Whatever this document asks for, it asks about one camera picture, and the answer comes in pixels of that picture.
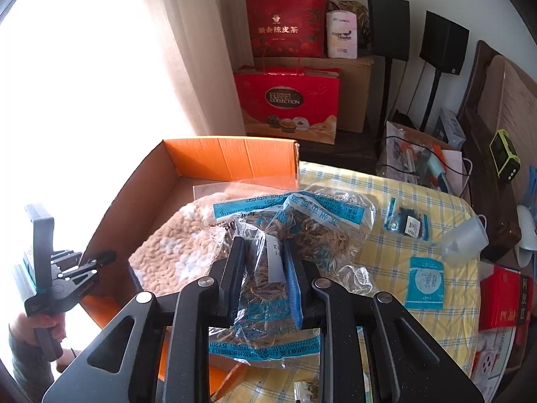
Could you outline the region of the white cylindrical canister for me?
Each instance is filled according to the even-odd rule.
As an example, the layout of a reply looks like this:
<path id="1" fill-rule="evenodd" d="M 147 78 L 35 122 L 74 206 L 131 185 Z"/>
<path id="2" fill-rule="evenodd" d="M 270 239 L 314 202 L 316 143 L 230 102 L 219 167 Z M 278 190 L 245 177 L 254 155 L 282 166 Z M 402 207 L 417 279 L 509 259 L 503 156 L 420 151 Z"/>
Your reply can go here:
<path id="1" fill-rule="evenodd" d="M 358 57 L 358 21 L 350 11 L 327 12 L 327 50 L 329 58 Z"/>

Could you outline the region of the teal square packet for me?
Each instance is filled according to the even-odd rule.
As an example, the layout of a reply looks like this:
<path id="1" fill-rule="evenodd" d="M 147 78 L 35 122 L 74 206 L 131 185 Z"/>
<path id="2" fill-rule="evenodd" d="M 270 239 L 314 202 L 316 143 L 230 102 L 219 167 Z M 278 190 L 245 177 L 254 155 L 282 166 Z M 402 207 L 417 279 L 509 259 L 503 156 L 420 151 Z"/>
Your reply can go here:
<path id="1" fill-rule="evenodd" d="M 405 307 L 441 310 L 444 302 L 444 266 L 432 258 L 412 257 Z"/>

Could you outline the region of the orange-lined cardboard box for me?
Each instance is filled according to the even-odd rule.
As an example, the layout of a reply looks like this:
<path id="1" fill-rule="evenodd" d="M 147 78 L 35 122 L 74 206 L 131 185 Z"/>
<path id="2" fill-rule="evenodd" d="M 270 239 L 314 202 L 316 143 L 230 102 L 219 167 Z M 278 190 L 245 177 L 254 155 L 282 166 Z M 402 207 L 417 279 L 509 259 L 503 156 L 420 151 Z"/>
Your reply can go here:
<path id="1" fill-rule="evenodd" d="M 82 307 L 105 327 L 137 294 L 128 258 L 172 215 L 194 199 L 193 188 L 213 182 L 249 182 L 295 189 L 299 145 L 292 139 L 202 136 L 160 142 L 122 186 L 91 237 L 85 259 L 108 250 L 114 263 Z"/>

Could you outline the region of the bag of dried noodles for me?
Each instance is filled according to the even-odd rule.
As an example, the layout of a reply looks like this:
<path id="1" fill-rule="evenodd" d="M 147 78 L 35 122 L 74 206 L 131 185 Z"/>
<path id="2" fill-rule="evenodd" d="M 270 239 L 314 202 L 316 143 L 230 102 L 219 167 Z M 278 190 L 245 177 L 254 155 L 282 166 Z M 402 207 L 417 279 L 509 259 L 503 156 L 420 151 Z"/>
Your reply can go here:
<path id="1" fill-rule="evenodd" d="M 244 240 L 246 252 L 234 323 L 209 332 L 213 355 L 253 365 L 320 351 L 318 331 L 304 327 L 299 261 L 353 294 L 375 290 L 358 263 L 376 217 L 363 195 L 321 188 L 219 202 L 213 212 Z"/>

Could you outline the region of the red book box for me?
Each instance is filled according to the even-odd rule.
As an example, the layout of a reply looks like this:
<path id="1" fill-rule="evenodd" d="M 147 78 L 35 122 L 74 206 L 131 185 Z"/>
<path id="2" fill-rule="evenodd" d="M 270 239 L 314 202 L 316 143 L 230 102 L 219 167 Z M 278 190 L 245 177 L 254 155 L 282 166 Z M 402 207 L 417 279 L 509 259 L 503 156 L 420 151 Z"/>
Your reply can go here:
<path id="1" fill-rule="evenodd" d="M 524 345 L 532 313 L 533 278 L 488 262 L 480 263 L 479 277 L 479 331 L 513 327 L 515 344 Z"/>

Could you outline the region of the small bag with black item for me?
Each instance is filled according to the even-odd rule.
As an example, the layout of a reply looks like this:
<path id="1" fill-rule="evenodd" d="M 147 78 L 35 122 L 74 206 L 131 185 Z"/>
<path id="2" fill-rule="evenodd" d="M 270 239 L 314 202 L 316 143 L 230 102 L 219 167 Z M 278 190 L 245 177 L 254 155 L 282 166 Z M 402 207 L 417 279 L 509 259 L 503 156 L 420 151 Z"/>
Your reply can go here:
<path id="1" fill-rule="evenodd" d="M 429 215 L 404 205 L 396 197 L 390 199 L 383 227 L 386 231 L 412 239 L 428 241 L 431 237 Z"/>

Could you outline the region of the red tea gift bag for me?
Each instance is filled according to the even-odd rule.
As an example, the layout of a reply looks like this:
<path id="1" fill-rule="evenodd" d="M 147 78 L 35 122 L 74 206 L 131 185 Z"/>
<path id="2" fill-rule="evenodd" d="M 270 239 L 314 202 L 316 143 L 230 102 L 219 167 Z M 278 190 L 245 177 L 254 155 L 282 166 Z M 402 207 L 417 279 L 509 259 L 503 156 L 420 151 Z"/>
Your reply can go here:
<path id="1" fill-rule="evenodd" d="M 246 0 L 255 57 L 323 57 L 329 0 Z"/>

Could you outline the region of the red Ferrero gift box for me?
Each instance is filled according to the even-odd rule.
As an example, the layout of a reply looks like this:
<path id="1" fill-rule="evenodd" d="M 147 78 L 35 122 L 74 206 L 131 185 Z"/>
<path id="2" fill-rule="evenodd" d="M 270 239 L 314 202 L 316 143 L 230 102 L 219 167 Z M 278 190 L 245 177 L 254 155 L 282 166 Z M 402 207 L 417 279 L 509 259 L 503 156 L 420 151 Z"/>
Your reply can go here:
<path id="1" fill-rule="evenodd" d="M 234 80 L 249 135 L 335 143 L 339 69 L 241 68 Z"/>

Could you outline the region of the translucent plastic measuring cup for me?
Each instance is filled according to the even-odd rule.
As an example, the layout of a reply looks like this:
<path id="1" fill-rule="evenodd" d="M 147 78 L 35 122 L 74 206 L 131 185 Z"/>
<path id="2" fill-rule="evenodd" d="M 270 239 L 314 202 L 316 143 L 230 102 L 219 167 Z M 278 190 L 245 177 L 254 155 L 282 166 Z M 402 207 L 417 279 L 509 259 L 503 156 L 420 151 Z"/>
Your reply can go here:
<path id="1" fill-rule="evenodd" d="M 480 217 L 471 217 L 445 233 L 440 241 L 441 257 L 450 267 L 463 267 L 471 258 L 478 257 L 489 245 L 486 223 Z"/>

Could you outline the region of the yellow plaid tablecloth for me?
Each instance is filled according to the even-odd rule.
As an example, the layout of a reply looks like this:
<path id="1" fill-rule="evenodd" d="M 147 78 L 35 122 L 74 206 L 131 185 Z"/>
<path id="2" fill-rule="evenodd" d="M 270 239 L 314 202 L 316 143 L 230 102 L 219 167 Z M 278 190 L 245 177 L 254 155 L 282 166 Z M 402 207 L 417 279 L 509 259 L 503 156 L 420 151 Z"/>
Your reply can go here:
<path id="1" fill-rule="evenodd" d="M 390 199 L 426 213 L 431 219 L 431 236 L 438 238 L 473 217 L 471 206 L 455 195 L 427 187 L 302 161 L 299 183 L 329 185 L 367 195 L 377 208 L 377 219 L 359 256 L 377 289 L 389 291 L 400 302 L 407 297 L 412 258 L 440 259 L 440 253 L 422 242 L 386 231 L 382 224 Z M 478 259 L 466 266 L 444 267 L 444 299 L 440 310 L 415 309 L 418 319 L 459 367 L 469 373 L 478 340 L 481 294 Z M 225 402 L 292 402 L 293 386 L 314 380 L 318 369 L 312 360 L 301 358 L 292 367 L 251 367 L 242 382 L 222 399 Z"/>

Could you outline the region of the green digital clock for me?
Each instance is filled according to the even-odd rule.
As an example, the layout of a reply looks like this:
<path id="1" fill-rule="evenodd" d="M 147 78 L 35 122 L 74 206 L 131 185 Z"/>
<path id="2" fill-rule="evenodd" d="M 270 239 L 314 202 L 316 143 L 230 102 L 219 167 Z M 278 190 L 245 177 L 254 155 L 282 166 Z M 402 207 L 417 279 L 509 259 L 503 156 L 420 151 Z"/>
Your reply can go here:
<path id="1" fill-rule="evenodd" d="M 499 180 L 510 183 L 521 169 L 521 161 L 508 132 L 500 128 L 490 142 L 490 151 Z"/>

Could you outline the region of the right black speaker on stand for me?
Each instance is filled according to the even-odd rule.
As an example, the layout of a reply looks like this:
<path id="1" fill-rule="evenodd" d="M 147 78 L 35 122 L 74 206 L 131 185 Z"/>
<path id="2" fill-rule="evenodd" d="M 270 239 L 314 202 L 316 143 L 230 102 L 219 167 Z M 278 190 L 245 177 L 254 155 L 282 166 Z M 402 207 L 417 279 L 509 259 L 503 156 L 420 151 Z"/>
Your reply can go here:
<path id="1" fill-rule="evenodd" d="M 462 70 L 470 31 L 431 11 L 426 12 L 420 58 L 434 68 L 431 92 L 420 125 L 425 131 L 442 74 L 458 76 Z"/>

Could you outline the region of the left black speaker on stand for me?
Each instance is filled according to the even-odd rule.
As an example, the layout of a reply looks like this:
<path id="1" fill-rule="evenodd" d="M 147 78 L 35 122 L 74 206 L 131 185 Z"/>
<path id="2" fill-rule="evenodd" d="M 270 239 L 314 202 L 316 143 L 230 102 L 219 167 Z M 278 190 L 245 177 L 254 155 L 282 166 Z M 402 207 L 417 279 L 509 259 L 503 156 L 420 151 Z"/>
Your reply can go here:
<path id="1" fill-rule="evenodd" d="M 408 0 L 368 0 L 371 54 L 384 58 L 384 77 L 377 139 L 383 136 L 388 114 L 393 60 L 409 60 L 410 13 Z"/>

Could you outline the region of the brown cardboard box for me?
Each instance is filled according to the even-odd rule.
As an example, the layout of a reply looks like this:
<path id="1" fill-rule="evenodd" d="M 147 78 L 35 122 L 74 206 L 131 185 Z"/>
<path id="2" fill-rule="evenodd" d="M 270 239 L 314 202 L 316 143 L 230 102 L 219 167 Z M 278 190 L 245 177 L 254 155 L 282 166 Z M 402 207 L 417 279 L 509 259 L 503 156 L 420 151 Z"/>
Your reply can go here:
<path id="1" fill-rule="evenodd" d="M 344 58 L 293 58 L 293 57 L 255 57 L 257 68 L 311 68 L 340 69 L 340 112 L 338 129 L 361 133 L 364 129 L 369 99 L 372 56 L 357 59 Z"/>

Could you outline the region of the white sheer curtain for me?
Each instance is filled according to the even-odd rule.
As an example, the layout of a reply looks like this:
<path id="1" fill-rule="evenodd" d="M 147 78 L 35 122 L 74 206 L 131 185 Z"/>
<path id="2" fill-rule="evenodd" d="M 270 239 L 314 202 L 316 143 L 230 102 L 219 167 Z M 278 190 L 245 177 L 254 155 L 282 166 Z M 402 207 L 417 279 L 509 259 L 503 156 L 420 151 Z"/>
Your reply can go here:
<path id="1" fill-rule="evenodd" d="M 33 204 L 84 249 L 139 160 L 167 138 L 244 131 L 232 69 L 245 0 L 16 0 L 1 23 L 1 313 Z"/>

